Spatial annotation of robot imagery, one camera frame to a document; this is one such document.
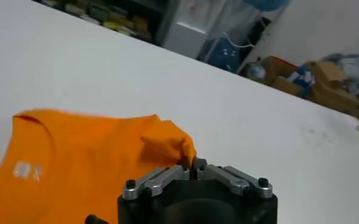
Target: blue object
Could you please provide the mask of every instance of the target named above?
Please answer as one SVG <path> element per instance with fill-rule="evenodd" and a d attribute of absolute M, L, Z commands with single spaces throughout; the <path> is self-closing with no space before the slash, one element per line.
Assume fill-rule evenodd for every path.
<path fill-rule="evenodd" d="M 307 98 L 311 91 L 311 87 L 315 84 L 315 76 L 312 72 L 308 69 L 307 65 L 302 65 L 301 67 L 297 68 L 297 70 L 285 77 L 288 81 L 293 82 L 303 88 L 302 92 L 300 93 L 299 97 Z"/>
<path fill-rule="evenodd" d="M 216 39 L 208 40 L 205 42 L 203 53 L 200 54 L 200 60 L 203 60 L 213 46 Z M 217 44 L 213 51 L 210 53 L 209 59 L 206 61 L 208 64 L 221 68 L 229 72 L 236 72 L 241 62 L 239 58 L 240 48 L 235 47 L 226 38 L 217 39 Z"/>
<path fill-rule="evenodd" d="M 281 8 L 286 0 L 244 0 L 245 3 L 254 6 L 257 10 L 270 12 Z"/>

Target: orange t-shirt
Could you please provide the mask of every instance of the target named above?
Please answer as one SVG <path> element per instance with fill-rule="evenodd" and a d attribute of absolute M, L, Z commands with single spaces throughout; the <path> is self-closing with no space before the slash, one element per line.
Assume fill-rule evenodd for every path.
<path fill-rule="evenodd" d="M 156 167 L 191 164 L 191 138 L 158 116 L 114 119 L 54 110 L 13 117 L 0 166 L 0 223 L 116 224 L 128 179 Z"/>

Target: white printed logo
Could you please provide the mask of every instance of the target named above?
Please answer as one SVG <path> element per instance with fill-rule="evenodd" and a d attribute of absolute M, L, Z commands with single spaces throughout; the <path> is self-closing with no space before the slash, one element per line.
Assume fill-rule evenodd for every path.
<path fill-rule="evenodd" d="M 26 179 L 30 174 L 31 167 L 32 166 L 27 162 L 18 161 L 13 171 L 14 177 Z M 34 167 L 34 173 L 33 173 L 34 179 L 40 181 L 40 176 L 42 175 L 42 173 L 43 173 L 43 169 L 41 166 Z"/>

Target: white tabletop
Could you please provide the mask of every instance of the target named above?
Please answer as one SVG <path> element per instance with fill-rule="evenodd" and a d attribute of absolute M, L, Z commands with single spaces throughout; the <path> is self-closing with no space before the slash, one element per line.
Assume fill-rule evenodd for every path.
<path fill-rule="evenodd" d="M 0 160 L 12 115 L 43 107 L 156 113 L 210 163 L 268 177 L 279 223 L 359 223 L 356 119 L 35 2 L 0 0 Z"/>

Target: white wall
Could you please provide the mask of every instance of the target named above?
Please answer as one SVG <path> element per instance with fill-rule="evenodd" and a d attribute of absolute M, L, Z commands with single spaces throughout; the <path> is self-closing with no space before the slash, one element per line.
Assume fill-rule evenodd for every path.
<path fill-rule="evenodd" d="M 359 0 L 292 0 L 246 61 L 275 55 L 300 65 L 335 52 L 359 54 Z"/>

